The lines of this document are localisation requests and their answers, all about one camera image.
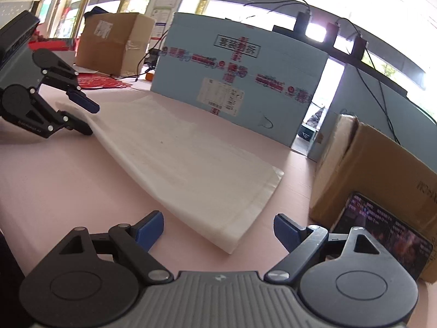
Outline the white fabric shopping bag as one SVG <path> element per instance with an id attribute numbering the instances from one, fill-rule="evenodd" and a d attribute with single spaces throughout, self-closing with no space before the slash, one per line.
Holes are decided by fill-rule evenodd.
<path id="1" fill-rule="evenodd" d="M 180 221 L 232 253 L 279 186 L 283 171 L 175 116 L 151 96 L 104 102 L 97 114 L 58 103 Z"/>

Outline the red paper sheet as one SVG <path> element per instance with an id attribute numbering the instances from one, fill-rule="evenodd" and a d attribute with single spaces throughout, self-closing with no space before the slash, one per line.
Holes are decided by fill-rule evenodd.
<path id="1" fill-rule="evenodd" d="M 78 84 L 85 90 L 127 88 L 131 84 L 99 73 L 80 73 Z"/>

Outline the black smartphone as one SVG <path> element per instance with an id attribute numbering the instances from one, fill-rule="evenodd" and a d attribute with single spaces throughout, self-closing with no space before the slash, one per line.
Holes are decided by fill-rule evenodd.
<path id="1" fill-rule="evenodd" d="M 433 253 L 433 244 L 360 192 L 352 192 L 331 230 L 348 233 L 352 227 L 367 230 L 414 278 L 418 279 Z"/>

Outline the far taped cardboard box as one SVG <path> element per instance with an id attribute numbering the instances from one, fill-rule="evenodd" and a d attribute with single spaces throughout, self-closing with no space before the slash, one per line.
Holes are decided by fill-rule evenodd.
<path id="1" fill-rule="evenodd" d="M 140 13 L 101 13 L 86 18 L 76 65 L 107 75 L 138 73 L 155 21 Z"/>

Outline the open brown cardboard box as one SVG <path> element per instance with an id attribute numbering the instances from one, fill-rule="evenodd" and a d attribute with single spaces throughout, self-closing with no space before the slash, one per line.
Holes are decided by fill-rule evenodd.
<path id="1" fill-rule="evenodd" d="M 352 192 L 436 243 L 436 173 L 377 129 L 340 115 L 318 161 L 310 218 L 332 227 Z"/>

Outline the light blue foam board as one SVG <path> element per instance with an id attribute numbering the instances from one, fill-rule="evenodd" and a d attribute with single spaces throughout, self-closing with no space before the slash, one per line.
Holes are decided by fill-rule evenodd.
<path id="1" fill-rule="evenodd" d="M 326 52 L 279 33 L 176 13 L 151 90 L 290 147 L 327 60 Z"/>

